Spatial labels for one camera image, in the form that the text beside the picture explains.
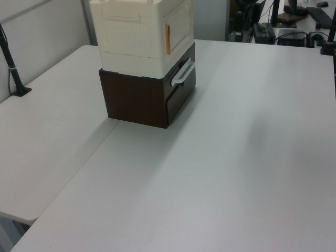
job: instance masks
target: computer mouse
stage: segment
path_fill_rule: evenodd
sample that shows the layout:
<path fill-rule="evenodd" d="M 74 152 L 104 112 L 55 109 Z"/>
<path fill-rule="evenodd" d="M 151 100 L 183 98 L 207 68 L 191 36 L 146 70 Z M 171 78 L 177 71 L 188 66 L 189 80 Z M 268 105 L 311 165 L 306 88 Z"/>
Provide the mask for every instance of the computer mouse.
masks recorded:
<path fill-rule="evenodd" d="M 320 8 L 328 7 L 328 6 L 329 6 L 328 2 L 321 2 L 316 5 L 316 7 L 320 7 Z"/>

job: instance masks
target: white desk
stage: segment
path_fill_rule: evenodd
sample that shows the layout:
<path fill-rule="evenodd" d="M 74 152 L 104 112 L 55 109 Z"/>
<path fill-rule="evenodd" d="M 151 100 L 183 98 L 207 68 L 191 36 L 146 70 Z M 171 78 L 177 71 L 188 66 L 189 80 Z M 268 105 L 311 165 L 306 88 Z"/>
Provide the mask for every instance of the white desk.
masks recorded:
<path fill-rule="evenodd" d="M 98 48 L 81 47 L 0 104 L 0 215 L 32 224 L 117 124 L 100 67 Z"/>
<path fill-rule="evenodd" d="M 121 121 L 13 252 L 334 251 L 332 57 L 196 41 L 196 73 L 168 129 Z"/>

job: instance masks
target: monitor stand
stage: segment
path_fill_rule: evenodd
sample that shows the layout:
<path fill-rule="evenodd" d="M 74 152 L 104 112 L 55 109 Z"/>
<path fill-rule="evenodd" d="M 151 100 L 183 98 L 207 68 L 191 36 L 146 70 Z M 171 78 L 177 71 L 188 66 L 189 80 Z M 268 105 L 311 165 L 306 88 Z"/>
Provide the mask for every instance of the monitor stand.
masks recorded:
<path fill-rule="evenodd" d="M 276 22 L 275 25 L 271 21 L 272 27 L 273 28 L 297 28 L 296 23 L 278 23 Z"/>
<path fill-rule="evenodd" d="M 280 23 L 278 20 L 278 12 L 279 12 L 279 5 L 280 5 L 280 0 L 274 0 L 273 1 L 273 9 L 272 9 L 272 17 L 271 17 L 271 24 L 272 27 L 275 28 L 296 28 L 296 24 L 293 20 L 293 22 L 282 22 Z M 286 18 L 290 19 L 289 14 L 285 14 Z"/>

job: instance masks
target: table surface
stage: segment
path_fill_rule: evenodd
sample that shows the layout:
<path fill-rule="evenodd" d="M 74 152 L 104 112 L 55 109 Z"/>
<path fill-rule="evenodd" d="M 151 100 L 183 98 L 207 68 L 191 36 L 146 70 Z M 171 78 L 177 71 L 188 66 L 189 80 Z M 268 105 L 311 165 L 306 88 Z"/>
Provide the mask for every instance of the table surface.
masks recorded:
<path fill-rule="evenodd" d="M 84 46 L 0 105 L 0 215 L 32 224 L 117 124 Z"/>
<path fill-rule="evenodd" d="M 196 75 L 168 129 L 121 121 L 13 252 L 334 251 L 332 57 L 196 41 Z"/>

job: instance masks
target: black box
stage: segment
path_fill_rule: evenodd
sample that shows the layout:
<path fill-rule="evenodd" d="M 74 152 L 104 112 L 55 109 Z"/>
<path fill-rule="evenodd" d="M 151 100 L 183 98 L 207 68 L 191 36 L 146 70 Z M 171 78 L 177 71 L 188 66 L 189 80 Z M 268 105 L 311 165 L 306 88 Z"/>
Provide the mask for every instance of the black box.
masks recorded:
<path fill-rule="evenodd" d="M 275 33 L 270 23 L 253 24 L 253 35 L 256 44 L 275 43 Z"/>
<path fill-rule="evenodd" d="M 195 44 L 162 79 L 128 76 L 100 69 L 109 118 L 167 128 L 196 85 L 193 68 L 185 79 L 182 78 L 184 81 L 171 86 L 178 72 L 185 73 L 183 67 L 189 60 L 195 62 Z"/>
<path fill-rule="evenodd" d="M 289 30 L 281 29 L 279 30 L 278 45 L 279 46 L 296 46 L 305 47 L 306 35 L 301 30 Z"/>

